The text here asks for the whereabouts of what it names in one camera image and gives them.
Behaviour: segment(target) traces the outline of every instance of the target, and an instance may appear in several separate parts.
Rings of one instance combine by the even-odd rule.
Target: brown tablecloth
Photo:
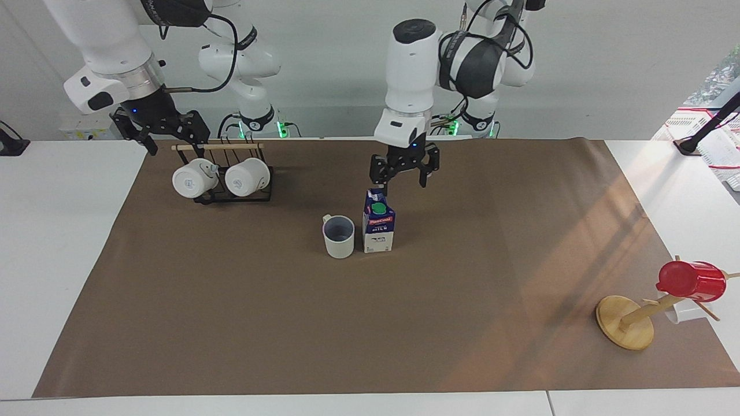
[[[273,201],[204,207],[147,157],[34,397],[738,386],[706,320],[620,349],[593,309],[654,298],[670,260],[601,141],[440,143],[391,183],[392,252],[330,258],[361,222],[372,142],[269,142]]]

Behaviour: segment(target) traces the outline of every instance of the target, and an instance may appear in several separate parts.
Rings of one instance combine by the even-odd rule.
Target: green led light
[[[447,132],[450,135],[457,135],[457,131],[460,129],[460,122],[458,120],[455,120],[450,124],[450,127],[447,127]]]
[[[285,124],[279,121],[276,121],[275,124],[277,125],[277,133],[280,135],[280,138],[288,137],[288,130],[285,128]]]

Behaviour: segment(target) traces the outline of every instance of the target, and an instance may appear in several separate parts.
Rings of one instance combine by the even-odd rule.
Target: table
[[[740,207],[699,158],[682,157],[665,142],[612,141],[608,146],[671,254],[740,270],[740,258],[729,249],[740,246]],[[1,398],[31,396],[143,157],[144,150],[128,142],[35,142],[23,157],[0,160],[0,229],[4,236],[0,240],[0,252],[4,253],[0,286],[0,373],[4,375],[0,380]],[[713,323],[736,366],[740,362],[740,337],[733,334],[732,328],[740,319],[738,300],[740,284],[731,281],[727,295],[715,304],[723,321]],[[270,409],[262,414],[275,415],[287,409],[308,415],[354,412],[353,406],[379,415],[437,414],[431,413],[430,408],[438,414],[549,415],[551,405],[558,415],[575,415],[593,413],[588,410],[595,408],[589,406],[598,403],[600,397],[607,397],[613,400],[612,409],[629,409],[632,414],[652,413],[646,409],[658,403],[663,412],[688,415],[690,408],[678,399],[690,395],[698,397],[696,402],[711,401],[712,397],[719,397],[720,402],[726,400],[727,405],[719,405],[716,414],[734,414],[732,403],[740,401],[740,389],[349,395],[315,399],[291,396],[282,400],[272,396],[271,400],[262,401],[258,396],[117,397],[2,402],[0,414],[59,414],[63,409],[70,414],[83,414],[100,409],[96,406],[122,412],[127,406],[151,412],[159,412],[163,406],[181,406],[185,409],[181,414],[187,414],[199,406],[228,411],[261,403],[259,406]]]

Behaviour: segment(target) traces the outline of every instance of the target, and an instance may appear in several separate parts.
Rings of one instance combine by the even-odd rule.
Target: milk carton
[[[365,252],[389,252],[393,246],[396,212],[388,206],[382,189],[368,189],[363,212]]]

